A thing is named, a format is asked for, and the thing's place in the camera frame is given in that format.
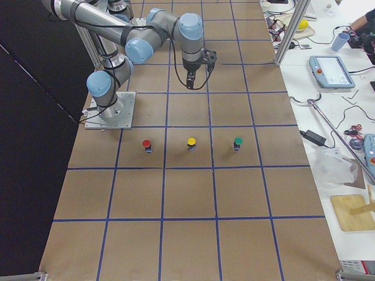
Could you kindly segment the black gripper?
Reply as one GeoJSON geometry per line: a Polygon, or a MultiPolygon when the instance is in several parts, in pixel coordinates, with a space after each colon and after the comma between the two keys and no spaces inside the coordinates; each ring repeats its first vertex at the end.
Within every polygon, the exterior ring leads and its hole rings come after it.
{"type": "Polygon", "coordinates": [[[186,88],[194,89],[196,71],[201,65],[207,65],[207,72],[211,74],[214,70],[217,60],[217,53],[215,50],[200,49],[196,53],[182,52],[182,61],[186,75],[186,88]]]}

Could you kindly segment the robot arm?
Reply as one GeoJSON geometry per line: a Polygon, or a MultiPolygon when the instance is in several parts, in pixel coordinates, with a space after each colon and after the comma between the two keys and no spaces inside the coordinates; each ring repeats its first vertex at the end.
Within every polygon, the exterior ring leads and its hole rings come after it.
{"type": "Polygon", "coordinates": [[[180,43],[187,71],[183,86],[194,90],[196,71],[205,65],[212,73],[216,52],[203,46],[203,21],[195,13],[176,16],[153,8],[136,22],[130,1],[43,1],[61,20],[73,23],[95,67],[86,81],[94,105],[84,110],[81,123],[90,129],[129,129],[135,94],[119,92],[166,40],[180,43]]]}

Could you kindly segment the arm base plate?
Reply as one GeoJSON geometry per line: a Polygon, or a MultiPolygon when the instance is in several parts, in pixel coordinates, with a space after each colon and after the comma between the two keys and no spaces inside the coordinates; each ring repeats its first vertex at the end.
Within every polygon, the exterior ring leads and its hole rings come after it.
{"type": "Polygon", "coordinates": [[[117,102],[98,115],[94,98],[91,99],[90,106],[94,110],[87,114],[85,121],[86,129],[131,129],[134,115],[136,92],[117,91],[117,102]]]}

